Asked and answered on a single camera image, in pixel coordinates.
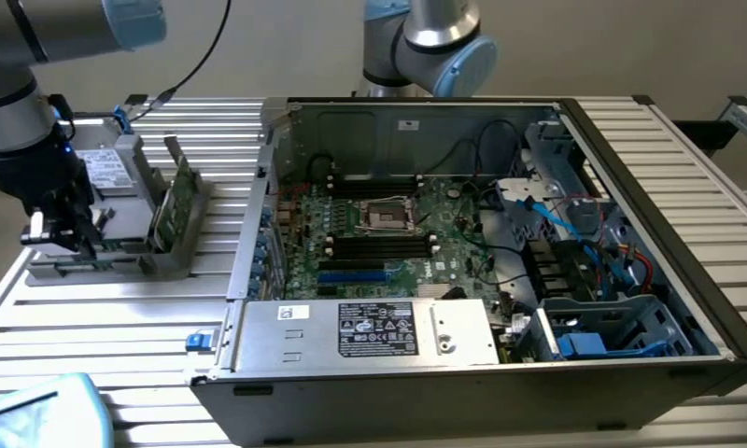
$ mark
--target black cable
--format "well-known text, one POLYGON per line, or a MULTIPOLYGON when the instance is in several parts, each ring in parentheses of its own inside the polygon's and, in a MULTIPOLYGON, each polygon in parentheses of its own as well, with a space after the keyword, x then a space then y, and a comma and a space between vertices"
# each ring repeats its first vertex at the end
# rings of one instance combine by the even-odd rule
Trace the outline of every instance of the black cable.
POLYGON ((471 140, 470 138, 463 138, 463 139, 458 140, 458 142, 454 143, 454 146, 451 147, 451 150, 446 153, 446 155, 438 161, 438 163, 435 163, 428 170, 423 171, 424 175, 432 174, 438 170, 438 168, 440 168, 440 166, 448 161, 448 159, 451 159, 451 156, 454 156, 454 154, 458 152, 458 149, 460 148, 463 143, 470 143, 474 147, 476 147, 476 142, 474 140, 471 140))
POLYGON ((462 235, 462 239, 464 241, 467 241, 471 245, 475 245, 476 247, 482 248, 482 249, 500 249, 500 250, 508 250, 510 252, 512 252, 516 255, 520 255, 520 251, 516 249, 512 249, 511 247, 507 247, 504 245, 486 245, 484 243, 480 243, 479 241, 474 241, 471 239, 471 237, 468 235, 464 234, 464 231, 459 231, 459 235, 462 235))
POLYGON ((476 275, 476 280, 478 280, 480 283, 483 283, 484 285, 487 285, 487 286, 499 287, 500 285, 506 285, 507 283, 511 283, 511 282, 514 282, 515 280, 519 280, 519 279, 523 278, 523 277, 528 277, 528 274, 527 274, 527 273, 523 273, 523 274, 520 274, 520 275, 512 277, 510 280, 504 280, 503 282, 488 282, 488 281, 484 280, 484 279, 479 276, 479 274, 478 274, 478 275, 476 275))
POLYGON ((474 171, 475 171, 475 175, 478 175, 483 169, 483 162, 482 162, 482 141, 484 140, 484 134, 487 133, 487 131, 490 130, 490 128, 492 126, 495 126, 496 124, 506 124, 514 132, 514 149, 515 151, 520 148, 520 133, 518 132, 518 128, 514 126, 514 123, 511 121, 508 121, 507 119, 494 119, 491 122, 488 122, 484 127, 482 128, 482 131, 478 133, 478 139, 475 141, 476 144, 476 158, 474 159, 474 171))
POLYGON ((320 159, 327 159, 330 163, 335 163, 335 158, 332 157, 331 154, 326 154, 326 153, 312 154, 312 157, 310 157, 308 160, 306 182, 312 182, 312 165, 315 165, 315 162, 318 162, 320 159))
POLYGON ((152 104, 149 104, 147 110, 144 110, 139 115, 131 118, 129 120, 131 123, 137 121, 139 119, 143 119, 147 115, 149 115, 149 112, 160 109, 169 101, 172 101, 172 98, 175 98, 175 95, 177 94, 180 88, 188 83, 188 81, 191 81, 191 79, 196 76, 196 74, 201 70, 201 67, 204 66, 205 62, 208 62, 211 56, 213 56, 215 48, 219 45, 221 36, 224 35, 224 28, 227 28, 227 21, 229 19, 229 13, 232 8, 233 8, 233 0, 227 0, 227 6, 224 8, 224 17, 221 18, 221 24, 219 25, 219 30, 215 33, 213 43, 211 44, 207 53, 204 53, 204 56, 201 57, 201 60, 199 61, 199 64, 196 65, 195 69, 173 87, 163 91, 163 93, 155 99, 152 104))
POLYGON ((426 222, 426 219, 428 219, 432 216, 432 212, 428 212, 422 219, 419 219, 419 221, 415 223, 416 226, 419 226, 420 224, 423 224, 426 222))
POLYGON ((75 140, 75 137, 77 136, 77 126, 75 126, 73 119, 69 120, 69 128, 72 128, 72 133, 69 134, 69 137, 65 138, 67 142, 75 140))

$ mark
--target blue object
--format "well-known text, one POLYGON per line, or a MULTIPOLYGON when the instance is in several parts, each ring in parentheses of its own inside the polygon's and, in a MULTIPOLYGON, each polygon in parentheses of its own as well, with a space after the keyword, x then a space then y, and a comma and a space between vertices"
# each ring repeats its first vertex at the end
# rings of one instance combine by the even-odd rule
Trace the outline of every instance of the blue object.
POLYGON ((195 333, 185 339, 187 352, 209 352, 212 347, 213 334, 212 333, 195 333))
POLYGON ((255 242, 253 245, 264 249, 269 245, 269 237, 265 235, 257 235, 257 241, 255 242))
POLYGON ((260 247, 257 247, 253 250, 253 255, 252 255, 252 261, 255 263, 261 262, 265 259, 265 250, 263 250, 260 247))
POLYGON ((111 416, 88 375, 71 373, 0 397, 0 446, 113 447, 111 416))
POLYGON ((120 106, 113 107, 113 117, 116 117, 116 120, 120 123, 121 133, 124 135, 132 135, 133 127, 129 124, 129 118, 127 117, 127 112, 124 112, 124 109, 120 106))
MULTIPOLYGON (((516 204, 523 205, 524 202, 518 200, 516 204)), ((536 213, 539 213, 550 222, 553 222, 554 224, 558 224, 559 226, 565 227, 565 229, 567 229, 567 231, 573 234, 575 239, 578 241, 582 241, 582 235, 578 233, 578 230, 575 229, 575 227, 573 227, 573 224, 569 224, 562 219, 559 219, 555 216, 555 214, 548 211, 548 209, 546 208, 546 206, 542 203, 534 203, 532 204, 532 210, 536 213)))
POLYGON ((103 0, 104 15, 123 49, 152 45, 165 38, 160 0, 103 0))
POLYGON ((408 0, 366 0, 364 2, 364 21, 398 16, 406 12, 410 12, 408 0))
POLYGON ((247 290, 247 297, 249 297, 249 299, 256 299, 260 295, 260 282, 257 280, 249 280, 249 287, 247 290))
POLYGON ((663 357, 667 342, 657 341, 645 348, 609 351, 598 333, 569 333, 557 339, 565 359, 605 359, 626 357, 663 357))
POLYGON ((269 226, 272 217, 273 217, 273 212, 271 211, 271 207, 264 206, 263 212, 260 213, 260 225, 263 227, 269 226))
POLYGON ((498 46, 480 35, 458 53, 438 78, 432 94, 438 97, 472 96, 495 68, 498 46))
POLYGON ((569 333, 557 339, 557 343, 567 359, 607 357, 607 348, 598 333, 569 333))
POLYGON ((252 278, 261 278, 263 277, 263 265, 253 263, 252 267, 249 268, 249 275, 252 278))
POLYGON ((386 283, 384 271, 362 271, 358 273, 319 273, 319 285, 326 283, 386 283))

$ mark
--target wire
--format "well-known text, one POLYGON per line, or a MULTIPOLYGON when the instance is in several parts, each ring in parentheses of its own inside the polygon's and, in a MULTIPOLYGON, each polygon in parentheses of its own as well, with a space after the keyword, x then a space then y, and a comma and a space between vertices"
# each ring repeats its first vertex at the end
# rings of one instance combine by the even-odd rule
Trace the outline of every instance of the wire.
POLYGON ((367 203, 386 203, 388 201, 396 201, 398 199, 407 201, 410 199, 408 196, 391 196, 388 198, 380 198, 380 199, 368 199, 366 202, 367 203))
POLYGON ((609 271, 611 270, 611 266, 607 263, 607 252, 603 249, 601 243, 595 243, 594 241, 579 240, 579 244, 587 246, 591 250, 594 250, 594 256, 587 251, 585 252, 587 253, 593 262, 595 263, 595 272, 597 272, 595 282, 601 284, 601 289, 603 293, 602 297, 603 300, 606 300, 609 297, 609 286, 611 285, 611 282, 609 281, 609 271))
MULTIPOLYGON (((619 245, 618 250, 627 254, 629 247, 627 245, 619 245)), ((639 250, 634 249, 634 257, 639 260, 639 262, 645 265, 645 280, 642 283, 642 292, 647 292, 650 289, 650 282, 653 281, 653 263, 650 259, 639 252, 639 250)))
POLYGON ((224 35, 224 29, 227 28, 227 21, 229 19, 229 13, 231 13, 232 8, 233 8, 233 0, 227 0, 227 6, 224 7, 224 17, 221 18, 221 24, 219 25, 219 30, 215 33, 213 43, 211 44, 211 47, 208 48, 208 51, 204 53, 204 56, 201 57, 201 60, 196 64, 195 69, 191 71, 191 73, 185 76, 185 78, 173 87, 171 87, 169 89, 163 91, 163 93, 159 95, 156 100, 149 104, 149 107, 147 108, 147 110, 144 110, 139 115, 136 115, 133 118, 131 118, 131 120, 129 120, 131 123, 137 121, 139 119, 143 119, 147 115, 149 115, 149 112, 160 109, 169 101, 172 101, 172 98, 175 98, 175 95, 177 94, 177 91, 180 90, 180 88, 185 84, 188 84, 188 81, 191 81, 191 79, 196 76, 196 74, 201 70, 201 67, 204 67, 205 62, 208 62, 208 60, 211 59, 211 56, 213 56, 215 48, 219 45, 219 42, 221 40, 221 36, 224 35))
MULTIPOLYGON (((491 187, 491 188, 488 188, 488 189, 483 189, 483 190, 480 190, 480 191, 472 193, 470 196, 472 196, 472 197, 476 197, 476 196, 480 197, 483 194, 486 194, 486 193, 488 193, 490 191, 494 191, 494 190, 496 190, 496 187, 491 187)), ((458 218, 462 216, 462 210, 464 209, 464 204, 467 204, 467 203, 463 202, 463 203, 459 205, 459 210, 458 210, 458 213, 456 213, 456 215, 455 215, 454 221, 456 221, 458 218)), ((463 239, 464 241, 467 241, 471 245, 475 245, 476 247, 479 247, 479 248, 482 248, 482 249, 508 250, 508 251, 512 252, 514 254, 520 255, 520 251, 516 250, 516 249, 512 249, 511 247, 507 247, 507 246, 504 246, 504 245, 487 245, 487 244, 484 244, 484 243, 480 243, 479 241, 474 241, 474 240, 471 239, 471 237, 470 237, 468 235, 464 234, 464 229, 458 229, 458 230, 459 230, 459 236, 462 236, 462 239, 463 239)))
POLYGON ((484 243, 480 243, 478 241, 474 241, 468 235, 464 234, 464 231, 459 231, 459 235, 462 236, 462 239, 464 241, 467 241, 471 245, 475 245, 476 247, 482 248, 482 249, 494 249, 494 250, 508 250, 510 252, 512 252, 516 255, 522 255, 520 251, 516 249, 512 249, 511 247, 507 247, 504 245, 486 245, 484 243))
POLYGON ((426 215, 423 215, 423 218, 419 219, 419 221, 415 223, 415 225, 419 226, 420 224, 423 224, 431 216, 432 216, 432 212, 428 212, 426 215))
POLYGON ((67 142, 71 142, 72 140, 75 140, 75 137, 77 136, 77 126, 75 126, 75 120, 73 119, 69 120, 69 128, 72 128, 72 133, 65 138, 67 142))
POLYGON ((310 183, 306 182, 302 185, 294 185, 287 189, 280 189, 278 192, 269 193, 269 196, 280 196, 287 193, 299 194, 299 193, 304 193, 308 189, 310 189, 310 183))
POLYGON ((451 159, 451 156, 454 156, 454 154, 458 152, 458 149, 462 147, 463 143, 468 143, 472 147, 476 147, 476 142, 470 138, 463 138, 462 140, 458 140, 458 142, 454 143, 454 146, 451 147, 451 149, 448 150, 443 158, 438 161, 438 163, 435 163, 431 166, 431 168, 423 171, 424 175, 432 174, 438 170, 438 168, 440 168, 440 166, 448 161, 448 159, 451 159))
POLYGON ((483 167, 483 161, 482 161, 482 141, 484 140, 484 134, 487 133, 490 128, 492 126, 495 126, 496 124, 506 124, 512 129, 514 149, 516 151, 520 148, 520 139, 519 139, 520 133, 518 132, 518 128, 514 126, 514 123, 511 121, 508 121, 507 119, 494 119, 491 122, 488 122, 484 125, 484 127, 482 128, 482 131, 479 131, 478 139, 475 141, 476 158, 474 159, 474 176, 478 176, 482 173, 482 170, 484 168, 483 167))
POLYGON ((484 279, 479 276, 479 274, 476 274, 476 280, 478 280, 480 283, 483 283, 484 285, 491 286, 491 287, 499 287, 499 286, 502 286, 502 285, 506 285, 507 283, 511 283, 511 282, 514 282, 515 280, 519 280, 519 279, 523 278, 523 277, 528 277, 528 274, 527 274, 527 273, 523 273, 523 274, 520 274, 520 275, 512 277, 510 280, 504 280, 503 282, 488 282, 487 280, 484 280, 484 279))

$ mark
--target gray robot arm segment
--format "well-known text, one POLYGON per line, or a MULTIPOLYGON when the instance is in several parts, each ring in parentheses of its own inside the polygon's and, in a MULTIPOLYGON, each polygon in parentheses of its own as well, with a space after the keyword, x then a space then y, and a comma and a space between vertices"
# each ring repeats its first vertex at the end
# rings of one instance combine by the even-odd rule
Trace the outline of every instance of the gray robot arm segment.
POLYGON ((400 96, 418 84, 435 96, 470 96, 495 67, 494 40, 480 34, 471 0, 366 4, 364 79, 368 95, 400 96))

